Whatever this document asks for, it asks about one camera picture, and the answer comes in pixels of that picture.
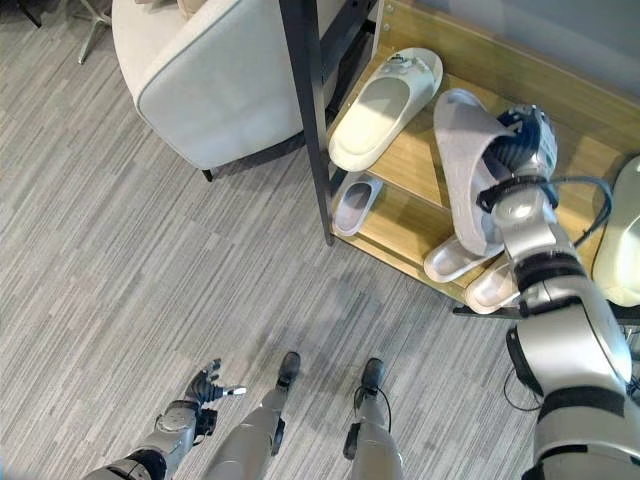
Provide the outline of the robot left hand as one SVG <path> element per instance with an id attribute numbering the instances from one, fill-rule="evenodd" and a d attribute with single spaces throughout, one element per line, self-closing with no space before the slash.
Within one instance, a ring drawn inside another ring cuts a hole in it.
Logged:
<path id="1" fill-rule="evenodd" d="M 221 386 L 217 384 L 222 360 L 216 358 L 203 367 L 190 381 L 184 399 L 197 403 L 199 407 L 224 397 L 239 396 L 247 393 L 243 385 Z"/>

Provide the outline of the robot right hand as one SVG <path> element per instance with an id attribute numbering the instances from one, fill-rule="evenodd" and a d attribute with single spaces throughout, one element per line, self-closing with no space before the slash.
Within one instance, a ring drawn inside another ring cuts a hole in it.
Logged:
<path id="1" fill-rule="evenodd" d="M 496 180 L 536 175 L 549 179 L 557 164 L 557 141 L 549 117 L 536 105 L 518 104 L 497 117 L 508 131 L 482 155 Z"/>

